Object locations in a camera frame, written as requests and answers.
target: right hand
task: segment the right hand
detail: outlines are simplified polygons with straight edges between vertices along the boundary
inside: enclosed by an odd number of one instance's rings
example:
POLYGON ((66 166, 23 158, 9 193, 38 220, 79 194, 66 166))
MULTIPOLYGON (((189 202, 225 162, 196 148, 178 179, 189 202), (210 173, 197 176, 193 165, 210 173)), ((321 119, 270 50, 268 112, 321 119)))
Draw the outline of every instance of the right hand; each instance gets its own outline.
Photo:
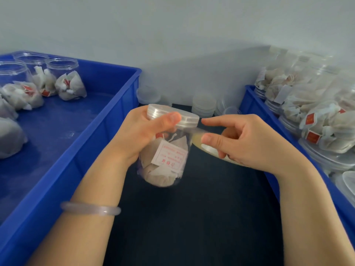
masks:
POLYGON ((287 174, 299 166, 312 165, 286 139, 257 115, 224 115, 202 119, 206 126, 224 126, 221 135, 206 133, 201 143, 218 150, 241 165, 275 175, 287 174))

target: forearm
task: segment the forearm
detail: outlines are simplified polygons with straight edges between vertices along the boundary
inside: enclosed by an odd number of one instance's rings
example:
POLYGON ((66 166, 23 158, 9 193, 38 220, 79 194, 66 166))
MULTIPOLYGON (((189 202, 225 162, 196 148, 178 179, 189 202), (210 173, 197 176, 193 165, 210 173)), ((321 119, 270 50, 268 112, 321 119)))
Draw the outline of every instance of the forearm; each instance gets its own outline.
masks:
POLYGON ((308 161, 277 176, 285 264, 354 265, 355 253, 328 189, 308 161))
MULTIPOLYGON (((127 166, 109 146, 98 156, 71 201, 117 206, 127 166)), ((63 213, 35 251, 29 265, 102 265, 113 216, 63 213)))

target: white label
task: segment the white label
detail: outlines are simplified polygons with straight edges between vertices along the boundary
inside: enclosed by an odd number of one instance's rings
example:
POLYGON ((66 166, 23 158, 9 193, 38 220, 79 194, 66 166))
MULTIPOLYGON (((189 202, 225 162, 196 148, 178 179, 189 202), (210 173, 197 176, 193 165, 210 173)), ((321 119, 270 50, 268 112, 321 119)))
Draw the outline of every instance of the white label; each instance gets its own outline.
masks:
POLYGON ((292 90, 291 86, 283 85, 279 91, 279 94, 274 99, 274 102, 282 104, 286 100, 287 96, 290 94, 291 90, 292 90))
POLYGON ((265 73, 266 73, 266 67, 261 68, 261 71, 258 77, 256 78, 256 82, 265 80, 265 73))
POLYGON ((180 173, 187 160, 187 154, 188 151, 162 140, 152 163, 158 166, 166 165, 173 172, 180 173))

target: left hand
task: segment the left hand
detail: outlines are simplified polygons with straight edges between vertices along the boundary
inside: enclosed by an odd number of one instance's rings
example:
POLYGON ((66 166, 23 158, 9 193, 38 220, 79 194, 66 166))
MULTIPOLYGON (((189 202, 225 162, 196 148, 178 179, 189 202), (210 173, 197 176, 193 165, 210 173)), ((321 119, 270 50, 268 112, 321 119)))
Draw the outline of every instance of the left hand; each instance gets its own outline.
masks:
POLYGON ((147 109, 148 106, 132 109, 106 147, 122 158, 127 167, 138 159, 139 152, 150 143, 155 134, 173 129, 181 120, 178 112, 149 120, 147 109))

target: bracelet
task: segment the bracelet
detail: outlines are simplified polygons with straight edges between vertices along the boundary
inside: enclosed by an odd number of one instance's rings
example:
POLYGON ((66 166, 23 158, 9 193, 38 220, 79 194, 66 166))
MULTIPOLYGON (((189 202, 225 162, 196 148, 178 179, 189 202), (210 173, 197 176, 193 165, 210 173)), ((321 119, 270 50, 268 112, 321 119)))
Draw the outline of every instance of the bracelet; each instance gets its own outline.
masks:
POLYGON ((120 207, 99 206, 81 202, 64 201, 60 208, 73 214, 97 214, 99 216, 117 216, 121 213, 120 207))

